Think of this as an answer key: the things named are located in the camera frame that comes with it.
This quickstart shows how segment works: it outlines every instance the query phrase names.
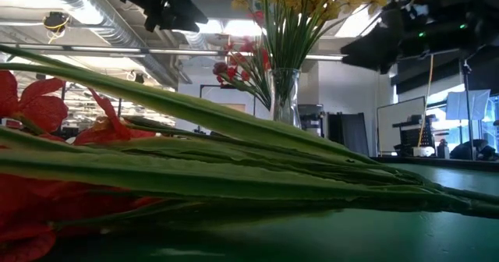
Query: vase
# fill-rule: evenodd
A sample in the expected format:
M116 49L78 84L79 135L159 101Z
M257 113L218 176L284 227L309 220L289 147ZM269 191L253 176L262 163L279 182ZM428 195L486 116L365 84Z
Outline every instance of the vase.
M302 128L298 114L298 69L279 68L267 74L271 87L271 119Z

